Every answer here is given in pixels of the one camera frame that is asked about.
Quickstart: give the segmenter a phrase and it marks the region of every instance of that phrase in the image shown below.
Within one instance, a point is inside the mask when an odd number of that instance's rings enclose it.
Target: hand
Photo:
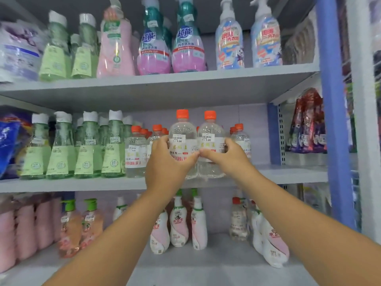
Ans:
[[[168,198],[175,195],[189,170],[196,164],[199,152],[192,153],[186,160],[177,161],[168,150],[168,136],[162,136],[152,144],[152,152],[145,169],[148,189],[160,189]]]
[[[252,170],[254,166],[250,163],[239,144],[231,138],[226,138],[225,144],[227,146],[226,153],[217,153],[210,149],[201,148],[200,156],[215,162],[225,174],[237,180],[245,174],[245,169]]]

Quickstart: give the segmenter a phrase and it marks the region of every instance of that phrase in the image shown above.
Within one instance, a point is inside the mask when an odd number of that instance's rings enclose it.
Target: teal and pink bottle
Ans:
[[[204,46],[195,26],[193,0],[179,0],[179,16],[179,29],[172,53],[173,71],[206,71]]]
[[[142,4],[145,6],[144,33],[139,47],[138,71],[140,75],[169,73],[171,58],[164,40],[159,1],[142,0]]]

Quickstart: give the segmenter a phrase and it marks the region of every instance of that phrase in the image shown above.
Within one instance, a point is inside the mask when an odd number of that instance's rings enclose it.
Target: person's left hand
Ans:
[[[196,164],[199,155],[197,151],[186,160],[177,161],[169,153],[167,135],[155,140],[145,168],[147,190],[160,190],[166,198],[173,197],[189,170]]]

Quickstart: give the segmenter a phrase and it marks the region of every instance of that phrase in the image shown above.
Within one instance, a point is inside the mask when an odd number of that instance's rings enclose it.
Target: forearm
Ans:
[[[240,175],[237,182],[319,285],[381,285],[379,245],[301,202],[254,167]]]
[[[170,198],[147,190],[93,244],[78,253],[44,286],[125,286]]]

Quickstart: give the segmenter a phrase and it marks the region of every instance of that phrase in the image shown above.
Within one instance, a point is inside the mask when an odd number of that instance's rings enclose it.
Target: shelf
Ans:
[[[66,112],[269,103],[319,71],[296,64],[227,71],[4,84],[0,95]]]
[[[281,184],[327,182],[326,167],[292,167],[279,165],[257,165],[256,168],[265,177]],[[235,182],[228,177],[208,179],[195,178],[187,180],[183,188],[191,187],[230,187]],[[93,178],[65,180],[32,180],[19,179],[0,181],[0,192],[41,192],[41,191],[113,191],[146,189],[144,178]]]
[[[6,286],[40,286],[66,263],[55,245],[17,265],[5,274]],[[127,285],[317,286],[297,258],[291,256],[282,269],[272,268],[247,242],[235,242],[226,234],[209,235],[205,250],[197,251],[189,241],[154,255],[144,249]]]

